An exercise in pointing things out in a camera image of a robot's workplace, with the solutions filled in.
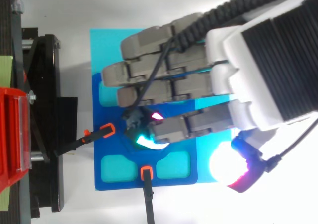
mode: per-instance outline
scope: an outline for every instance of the white light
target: white light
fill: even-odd
[[[221,142],[210,157],[210,173],[220,183],[230,185],[248,172],[246,159],[231,147],[231,141]]]
[[[162,115],[160,115],[159,113],[155,112],[152,116],[152,118],[156,119],[156,120],[163,120]]]
[[[149,149],[155,149],[155,150],[164,149],[170,144],[170,143],[156,144],[154,141],[145,138],[143,135],[138,137],[136,143],[140,144],[141,146],[147,147]]]

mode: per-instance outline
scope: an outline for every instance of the green light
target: green light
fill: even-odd
[[[141,146],[147,147],[149,149],[155,149],[155,150],[164,149],[170,144],[170,143],[156,144],[154,141],[147,139],[144,135],[140,135],[136,143],[140,144]]]

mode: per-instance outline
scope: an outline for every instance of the black cable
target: black cable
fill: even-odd
[[[312,129],[318,124],[318,118],[305,130],[305,132],[302,133],[301,136],[298,137],[298,139],[293,142],[287,149],[285,149],[279,156],[282,158],[286,154],[288,154],[293,148],[296,147],[308,134]]]
[[[140,101],[144,97],[149,86],[155,79],[155,76],[168,56],[169,49],[171,48],[172,42],[176,45],[179,52],[185,52],[192,45],[204,39],[206,34],[216,28],[221,28],[225,23],[242,16],[243,14],[250,12],[253,9],[257,9],[266,4],[272,3],[276,0],[230,0],[223,5],[218,6],[216,9],[212,9],[205,13],[201,18],[193,22],[190,26],[182,30],[180,33],[176,34],[171,38],[165,45],[161,56],[159,57],[154,70],[152,71],[146,85],[143,87],[142,91],[138,95],[134,104],[125,110],[123,118],[128,118],[132,111],[136,109]]]
[[[278,163],[282,160],[282,157],[284,157],[293,148],[295,148],[309,134],[309,132],[313,130],[313,128],[317,124],[318,124],[318,118],[287,149],[285,149],[282,153],[280,153],[276,156],[273,156],[268,161],[266,161],[266,164],[267,164],[266,172],[268,172],[268,173],[271,172],[278,165]]]
[[[131,112],[133,112],[137,106],[139,105],[140,101],[143,99],[144,95],[146,94],[149,86],[151,85],[151,83],[153,82],[153,80],[155,79],[155,76],[159,70],[159,68],[161,67],[162,63],[164,62],[164,60],[166,59],[166,57],[169,54],[169,51],[172,47],[172,42],[174,41],[174,37],[170,38],[168,40],[168,42],[165,44],[163,51],[154,67],[154,70],[152,71],[150,77],[148,78],[146,84],[144,85],[143,89],[141,90],[141,92],[139,93],[137,99],[135,100],[134,104],[129,107],[127,110],[124,111],[123,114],[123,118],[129,118]]]

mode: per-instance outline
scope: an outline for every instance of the cable connector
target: cable connector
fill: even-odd
[[[271,157],[268,161],[266,161],[267,163],[266,172],[269,173],[270,171],[272,171],[281,160],[282,158],[279,154],[274,157]]]

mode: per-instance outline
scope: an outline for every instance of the coiled cable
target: coiled cable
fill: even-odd
[[[230,0],[216,9],[210,10],[176,34],[174,43],[177,50],[180,52],[186,51],[192,45],[204,39],[210,30],[220,28],[224,23],[274,1],[276,0]]]

